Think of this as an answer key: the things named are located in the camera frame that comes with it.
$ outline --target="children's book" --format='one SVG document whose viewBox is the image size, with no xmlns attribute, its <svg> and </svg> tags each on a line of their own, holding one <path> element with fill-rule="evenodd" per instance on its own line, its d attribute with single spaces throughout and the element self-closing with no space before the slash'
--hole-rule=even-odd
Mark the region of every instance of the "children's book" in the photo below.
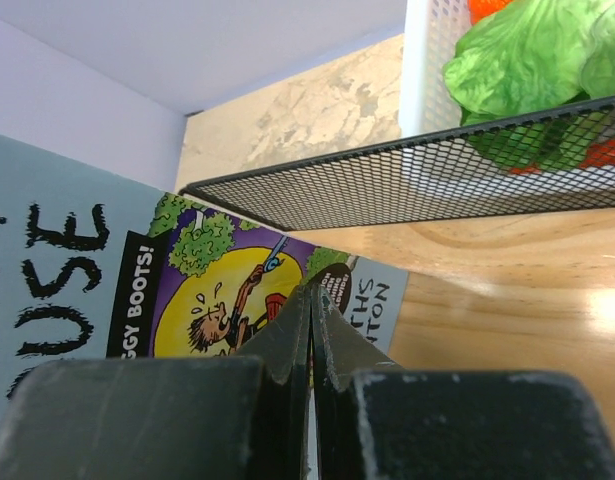
<svg viewBox="0 0 615 480">
<path fill-rule="evenodd" d="M 310 281 L 386 351 L 407 272 L 0 136 L 0 418 L 49 360 L 229 355 Z"/>
</svg>

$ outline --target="purple sky illustration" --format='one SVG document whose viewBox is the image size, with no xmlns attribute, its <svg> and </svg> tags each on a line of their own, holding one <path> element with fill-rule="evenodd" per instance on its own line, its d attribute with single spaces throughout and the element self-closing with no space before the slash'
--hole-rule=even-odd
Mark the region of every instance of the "purple sky illustration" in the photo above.
<svg viewBox="0 0 615 480">
<path fill-rule="evenodd" d="M 208 208 L 205 210 L 204 213 L 206 217 L 210 217 L 217 213 L 217 211 Z M 278 243 L 278 240 L 280 240 L 280 238 L 282 237 L 282 234 L 267 230 L 266 228 L 255 228 L 253 230 L 247 231 L 240 230 L 240 228 L 238 228 L 240 219 L 231 215 L 230 218 L 232 220 L 232 223 L 234 224 L 234 227 L 236 228 L 233 233 L 234 246 L 230 248 L 229 251 L 249 247 L 266 247 L 272 249 Z M 160 321 L 160 317 L 162 316 L 163 312 L 165 311 L 165 308 L 167 307 L 167 304 L 174 296 L 178 288 L 180 288 L 182 283 L 187 279 L 185 275 L 180 273 L 176 268 L 169 265 L 169 254 L 173 250 L 174 244 L 176 243 L 176 240 L 178 240 L 181 230 L 187 225 L 189 225 L 191 222 L 195 221 L 195 219 L 195 209 L 189 209 L 181 213 L 178 217 L 176 229 L 172 230 L 169 237 L 169 245 L 167 249 L 167 254 L 165 255 L 163 270 L 160 275 L 160 282 L 158 284 L 158 295 L 156 297 L 156 305 L 154 307 L 150 345 L 150 354 L 152 356 L 154 353 L 153 349 L 154 339 L 156 337 L 156 329 L 158 328 L 158 322 Z M 303 274 L 305 274 L 305 265 L 307 263 L 307 258 L 314 252 L 314 249 L 314 245 L 290 238 L 289 241 L 285 244 L 285 248 L 283 248 L 282 251 L 283 253 L 293 257 L 303 270 Z"/>
</svg>

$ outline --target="cartoon tree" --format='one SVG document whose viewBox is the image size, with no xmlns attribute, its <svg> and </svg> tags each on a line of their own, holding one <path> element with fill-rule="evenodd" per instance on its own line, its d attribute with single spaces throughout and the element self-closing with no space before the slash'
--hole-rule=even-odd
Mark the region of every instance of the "cartoon tree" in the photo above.
<svg viewBox="0 0 615 480">
<path fill-rule="evenodd" d="M 238 224 L 238 227 L 243 232 L 246 232 L 248 230 L 253 230 L 254 228 L 260 228 L 260 225 L 254 222 L 250 222 L 249 220 L 242 219 Z"/>
<path fill-rule="evenodd" d="M 149 226 L 150 237 L 155 237 L 163 232 L 176 228 L 178 216 L 185 210 L 195 208 L 203 211 L 207 207 L 200 205 L 193 200 L 174 195 L 173 193 L 165 193 L 156 205 L 154 219 Z"/>
<path fill-rule="evenodd" d="M 307 275 L 303 282 L 309 282 L 325 267 L 334 263 L 345 263 L 348 259 L 348 253 L 332 250 L 331 248 L 316 247 L 314 253 L 307 258 Z"/>
<path fill-rule="evenodd" d="M 204 217 L 199 212 L 197 220 L 181 230 L 169 254 L 169 265 L 188 277 L 202 275 L 211 262 L 235 245 L 234 229 L 224 213 Z"/>
</svg>

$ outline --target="wire mesh shelf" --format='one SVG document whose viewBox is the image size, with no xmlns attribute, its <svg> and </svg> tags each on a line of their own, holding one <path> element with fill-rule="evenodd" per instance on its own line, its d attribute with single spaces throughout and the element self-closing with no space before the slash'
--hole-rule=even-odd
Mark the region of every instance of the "wire mesh shelf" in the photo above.
<svg viewBox="0 0 615 480">
<path fill-rule="evenodd" d="M 187 185 L 281 230 L 615 207 L 615 96 Z"/>
</svg>

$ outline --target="wooden surface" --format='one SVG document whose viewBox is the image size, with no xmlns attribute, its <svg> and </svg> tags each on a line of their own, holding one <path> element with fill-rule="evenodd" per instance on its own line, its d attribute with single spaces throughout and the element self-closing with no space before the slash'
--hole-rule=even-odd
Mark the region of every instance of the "wooden surface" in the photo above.
<svg viewBox="0 0 615 480">
<path fill-rule="evenodd" d="M 553 369 L 615 441 L 615 209 L 298 232 L 409 270 L 390 354 L 420 369 Z"/>
</svg>

